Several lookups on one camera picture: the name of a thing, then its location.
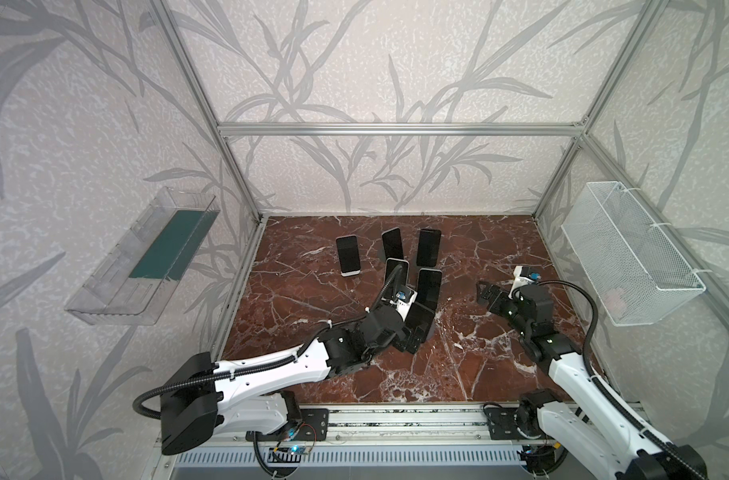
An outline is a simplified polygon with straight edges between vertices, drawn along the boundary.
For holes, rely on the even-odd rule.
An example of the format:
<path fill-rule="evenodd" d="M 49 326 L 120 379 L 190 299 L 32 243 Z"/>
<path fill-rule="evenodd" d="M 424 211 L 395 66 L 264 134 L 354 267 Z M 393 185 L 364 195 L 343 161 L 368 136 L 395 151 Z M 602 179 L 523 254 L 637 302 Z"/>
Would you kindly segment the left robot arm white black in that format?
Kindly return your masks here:
<path fill-rule="evenodd" d="M 394 342 L 406 340 L 407 309 L 379 304 L 356 318 L 326 322 L 306 342 L 246 360 L 212 361 L 196 354 L 166 384 L 132 403 L 158 420 L 162 453 L 190 451 L 222 433 L 274 434 L 300 422 L 290 387 L 354 374 Z"/>

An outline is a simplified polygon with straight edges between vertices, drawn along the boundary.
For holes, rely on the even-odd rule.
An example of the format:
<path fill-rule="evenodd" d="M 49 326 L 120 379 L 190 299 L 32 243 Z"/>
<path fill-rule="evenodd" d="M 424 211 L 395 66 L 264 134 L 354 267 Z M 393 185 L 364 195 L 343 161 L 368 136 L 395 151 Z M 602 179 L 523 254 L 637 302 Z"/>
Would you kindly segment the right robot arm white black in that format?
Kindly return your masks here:
<path fill-rule="evenodd" d="M 477 284 L 476 300 L 519 335 L 527 357 L 586 414 L 581 420 L 548 390 L 521 396 L 520 430 L 560 443 L 598 479 L 704 479 L 707 467 L 689 445 L 675 445 L 633 411 L 590 365 L 581 347 L 558 331 L 547 281 L 517 278 L 510 291 Z"/>

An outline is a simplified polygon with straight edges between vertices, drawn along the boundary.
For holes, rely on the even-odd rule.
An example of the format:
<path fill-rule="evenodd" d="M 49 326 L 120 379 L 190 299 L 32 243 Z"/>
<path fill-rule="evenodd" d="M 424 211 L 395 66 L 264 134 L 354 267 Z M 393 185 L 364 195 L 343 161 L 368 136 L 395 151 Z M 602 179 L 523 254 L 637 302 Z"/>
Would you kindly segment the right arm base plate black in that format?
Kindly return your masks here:
<path fill-rule="evenodd" d="M 523 407 L 488 403 L 482 407 L 491 440 L 538 440 L 542 432 Z"/>

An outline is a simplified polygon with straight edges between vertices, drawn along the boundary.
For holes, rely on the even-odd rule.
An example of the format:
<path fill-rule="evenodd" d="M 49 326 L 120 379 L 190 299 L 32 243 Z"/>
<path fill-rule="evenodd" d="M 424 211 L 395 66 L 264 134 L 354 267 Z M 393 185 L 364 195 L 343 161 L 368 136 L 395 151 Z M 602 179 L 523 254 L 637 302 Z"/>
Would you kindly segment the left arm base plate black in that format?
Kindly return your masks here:
<path fill-rule="evenodd" d="M 292 420 L 276 433 L 258 433 L 259 442 L 324 441 L 330 427 L 330 410 L 326 408 L 302 408 L 302 419 Z"/>

